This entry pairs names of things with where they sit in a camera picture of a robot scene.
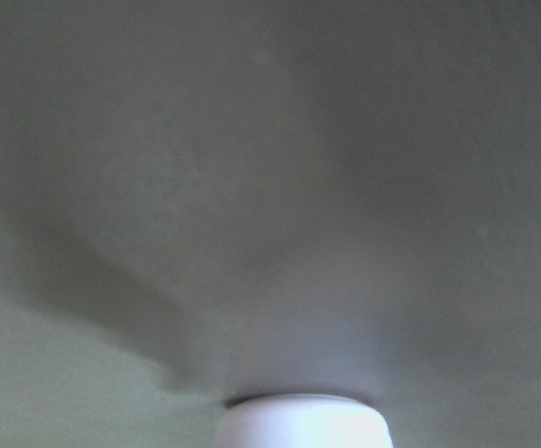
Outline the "pink plastic cup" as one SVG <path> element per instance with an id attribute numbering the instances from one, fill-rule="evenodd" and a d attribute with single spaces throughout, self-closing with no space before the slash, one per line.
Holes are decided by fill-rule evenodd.
<path id="1" fill-rule="evenodd" d="M 392 448 L 386 421 L 354 399 L 283 394 L 231 406 L 215 432 L 215 447 Z"/>

